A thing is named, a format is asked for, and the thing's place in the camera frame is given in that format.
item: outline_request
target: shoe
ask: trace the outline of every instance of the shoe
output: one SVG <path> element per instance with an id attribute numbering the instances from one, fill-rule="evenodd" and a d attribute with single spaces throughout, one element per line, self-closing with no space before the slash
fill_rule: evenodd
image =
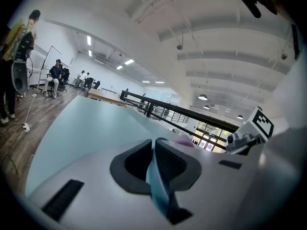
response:
<path id="1" fill-rule="evenodd" d="M 6 118 L 1 118 L 1 119 L 0 119 L 0 126 L 7 126 L 7 125 L 9 125 L 9 119 L 8 119 L 8 117 L 6 117 Z"/>
<path id="2" fill-rule="evenodd" d="M 15 114 L 9 114 L 9 113 L 8 113 L 8 117 L 9 117 L 10 119 L 14 120 L 14 119 L 15 119 Z"/>

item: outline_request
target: ceiling light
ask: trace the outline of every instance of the ceiling light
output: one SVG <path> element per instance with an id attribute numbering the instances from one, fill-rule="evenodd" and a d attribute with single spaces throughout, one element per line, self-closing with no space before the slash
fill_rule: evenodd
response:
<path id="1" fill-rule="evenodd" d="M 132 62 L 134 62 L 134 60 L 133 60 L 133 59 L 130 59 L 130 60 L 126 61 L 125 64 L 126 64 L 126 65 L 129 65 L 129 64 L 131 64 Z"/>
<path id="2" fill-rule="evenodd" d="M 87 36 L 87 44 L 90 46 L 91 45 L 91 37 Z"/>
<path id="3" fill-rule="evenodd" d="M 201 100 L 203 100 L 203 101 L 206 101 L 208 98 L 207 98 L 207 96 L 206 96 L 205 94 L 201 94 L 201 95 L 198 97 L 198 99 L 201 99 Z"/>

